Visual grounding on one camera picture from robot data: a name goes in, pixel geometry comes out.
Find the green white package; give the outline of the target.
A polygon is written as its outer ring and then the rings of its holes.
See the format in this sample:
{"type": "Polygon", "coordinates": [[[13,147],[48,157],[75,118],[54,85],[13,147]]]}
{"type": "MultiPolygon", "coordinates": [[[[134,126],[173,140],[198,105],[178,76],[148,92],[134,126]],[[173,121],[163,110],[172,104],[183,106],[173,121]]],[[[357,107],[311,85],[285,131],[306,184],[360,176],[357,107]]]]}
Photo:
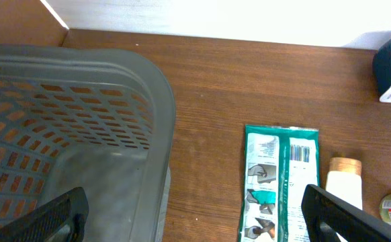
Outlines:
{"type": "Polygon", "coordinates": [[[308,241],[301,203],[318,168],[317,129],[247,125],[239,241],[308,241]]]}

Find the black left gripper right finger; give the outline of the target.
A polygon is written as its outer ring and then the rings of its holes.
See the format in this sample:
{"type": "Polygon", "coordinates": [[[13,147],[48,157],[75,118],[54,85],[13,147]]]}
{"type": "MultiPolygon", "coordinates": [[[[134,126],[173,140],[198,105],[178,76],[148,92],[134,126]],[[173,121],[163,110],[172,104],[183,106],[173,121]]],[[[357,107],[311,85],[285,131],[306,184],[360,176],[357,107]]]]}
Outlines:
{"type": "Polygon", "coordinates": [[[311,241],[391,242],[390,225],[316,185],[306,186],[301,209],[311,241]]]}

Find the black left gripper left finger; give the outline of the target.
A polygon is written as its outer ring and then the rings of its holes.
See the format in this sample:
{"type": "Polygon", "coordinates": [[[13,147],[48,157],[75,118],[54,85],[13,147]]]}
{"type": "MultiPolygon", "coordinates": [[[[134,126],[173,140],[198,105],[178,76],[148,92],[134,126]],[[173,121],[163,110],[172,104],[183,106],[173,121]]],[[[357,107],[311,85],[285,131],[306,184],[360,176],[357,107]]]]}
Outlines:
{"type": "Polygon", "coordinates": [[[89,204],[82,187],[76,187],[0,228],[3,241],[83,240],[89,204]]]}

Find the white tube tan cap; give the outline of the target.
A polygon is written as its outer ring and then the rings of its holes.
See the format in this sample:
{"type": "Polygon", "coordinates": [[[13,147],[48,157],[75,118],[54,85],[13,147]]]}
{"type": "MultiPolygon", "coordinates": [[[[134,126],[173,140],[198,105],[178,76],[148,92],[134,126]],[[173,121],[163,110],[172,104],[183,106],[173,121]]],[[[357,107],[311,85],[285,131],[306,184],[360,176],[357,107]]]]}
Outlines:
{"type": "Polygon", "coordinates": [[[363,210],[361,172],[361,161],[345,157],[333,157],[329,163],[325,190],[363,210]]]}

